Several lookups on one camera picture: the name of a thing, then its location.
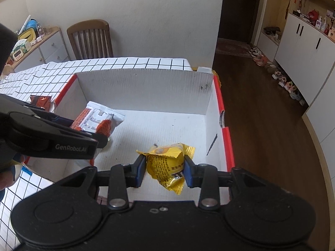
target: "door mat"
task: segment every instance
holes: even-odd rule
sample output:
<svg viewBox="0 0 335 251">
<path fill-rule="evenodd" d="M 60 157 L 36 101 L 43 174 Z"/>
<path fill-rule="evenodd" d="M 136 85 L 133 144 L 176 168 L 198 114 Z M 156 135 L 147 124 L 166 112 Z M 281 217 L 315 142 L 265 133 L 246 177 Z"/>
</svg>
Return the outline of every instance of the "door mat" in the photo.
<svg viewBox="0 0 335 251">
<path fill-rule="evenodd" d="M 215 53 L 252 58 L 248 52 L 249 49 L 250 46 L 245 42 L 218 38 Z"/>
</svg>

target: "wooden floor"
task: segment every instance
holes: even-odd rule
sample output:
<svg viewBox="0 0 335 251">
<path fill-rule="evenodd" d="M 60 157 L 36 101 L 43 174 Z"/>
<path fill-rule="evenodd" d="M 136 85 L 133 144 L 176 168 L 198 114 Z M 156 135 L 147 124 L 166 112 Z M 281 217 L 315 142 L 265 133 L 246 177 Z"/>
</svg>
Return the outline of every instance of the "wooden floor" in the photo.
<svg viewBox="0 0 335 251">
<path fill-rule="evenodd" d="M 326 186 L 309 132 L 305 109 L 250 58 L 216 54 L 213 69 L 222 82 L 225 125 L 229 126 L 236 166 L 306 199 L 317 222 L 309 244 L 329 248 Z"/>
</svg>

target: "white stick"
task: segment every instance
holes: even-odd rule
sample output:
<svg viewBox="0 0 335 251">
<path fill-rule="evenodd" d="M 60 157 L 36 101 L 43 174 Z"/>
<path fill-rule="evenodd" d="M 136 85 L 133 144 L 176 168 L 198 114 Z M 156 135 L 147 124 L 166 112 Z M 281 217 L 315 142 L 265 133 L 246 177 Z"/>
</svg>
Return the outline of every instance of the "white stick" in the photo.
<svg viewBox="0 0 335 251">
<path fill-rule="evenodd" d="M 31 19 L 31 15 L 28 16 L 28 18 L 26 19 L 26 21 L 24 22 L 20 32 L 19 32 L 19 35 L 23 32 L 24 28 L 26 27 L 27 23 L 30 21 Z"/>
</svg>

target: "yellow snack package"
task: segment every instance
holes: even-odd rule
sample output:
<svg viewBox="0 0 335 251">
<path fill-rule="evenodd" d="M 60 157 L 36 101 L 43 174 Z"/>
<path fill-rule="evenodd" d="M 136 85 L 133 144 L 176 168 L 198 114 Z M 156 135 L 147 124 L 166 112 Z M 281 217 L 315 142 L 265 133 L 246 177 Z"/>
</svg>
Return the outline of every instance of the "yellow snack package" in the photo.
<svg viewBox="0 0 335 251">
<path fill-rule="evenodd" d="M 193 158 L 195 148 L 183 143 L 161 146 L 149 152 L 139 152 L 147 158 L 147 171 L 169 191 L 181 194 L 184 185 L 184 155 Z"/>
</svg>

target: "chair backrest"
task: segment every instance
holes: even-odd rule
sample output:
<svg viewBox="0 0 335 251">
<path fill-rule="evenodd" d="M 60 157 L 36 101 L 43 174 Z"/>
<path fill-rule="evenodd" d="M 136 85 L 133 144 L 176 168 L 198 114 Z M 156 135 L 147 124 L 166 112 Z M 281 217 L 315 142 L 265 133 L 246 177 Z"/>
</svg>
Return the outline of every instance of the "chair backrest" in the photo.
<svg viewBox="0 0 335 251">
<path fill-rule="evenodd" d="M 76 59 L 113 57 L 109 24 L 104 20 L 76 23 L 67 29 L 67 35 Z"/>
</svg>

